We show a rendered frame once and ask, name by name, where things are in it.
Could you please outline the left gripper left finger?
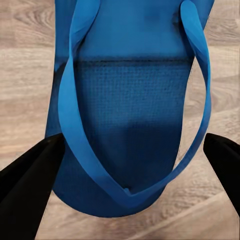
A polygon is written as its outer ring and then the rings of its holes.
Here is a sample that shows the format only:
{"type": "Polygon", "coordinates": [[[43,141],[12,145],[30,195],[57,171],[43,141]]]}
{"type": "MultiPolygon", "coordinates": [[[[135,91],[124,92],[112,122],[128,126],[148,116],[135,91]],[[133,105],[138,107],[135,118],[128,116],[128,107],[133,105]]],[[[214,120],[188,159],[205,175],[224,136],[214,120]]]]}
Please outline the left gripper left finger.
{"type": "Polygon", "coordinates": [[[59,133],[0,171],[0,240],[35,240],[65,152],[59,133]]]}

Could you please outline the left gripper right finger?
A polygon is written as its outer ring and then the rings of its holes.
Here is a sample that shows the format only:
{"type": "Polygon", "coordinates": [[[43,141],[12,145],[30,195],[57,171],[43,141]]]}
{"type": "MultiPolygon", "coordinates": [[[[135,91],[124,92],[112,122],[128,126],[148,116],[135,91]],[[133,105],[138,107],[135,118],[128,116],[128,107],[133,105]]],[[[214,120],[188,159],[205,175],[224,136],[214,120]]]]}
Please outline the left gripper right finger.
{"type": "Polygon", "coordinates": [[[240,216],[240,144],[207,133],[203,151],[240,216]]]}

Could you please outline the sandal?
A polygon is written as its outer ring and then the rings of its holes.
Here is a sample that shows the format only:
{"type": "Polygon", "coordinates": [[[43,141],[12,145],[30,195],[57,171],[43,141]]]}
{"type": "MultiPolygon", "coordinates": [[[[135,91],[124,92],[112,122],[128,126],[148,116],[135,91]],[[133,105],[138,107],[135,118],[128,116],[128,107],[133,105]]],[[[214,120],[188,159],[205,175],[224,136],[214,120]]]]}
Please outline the sandal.
{"type": "Polygon", "coordinates": [[[53,191],[70,207],[119,218],[153,205],[190,163],[212,109],[204,29],[215,0],[55,0],[45,137],[63,133],[53,191]],[[173,170],[194,57],[206,86],[198,133],[173,170]]]}

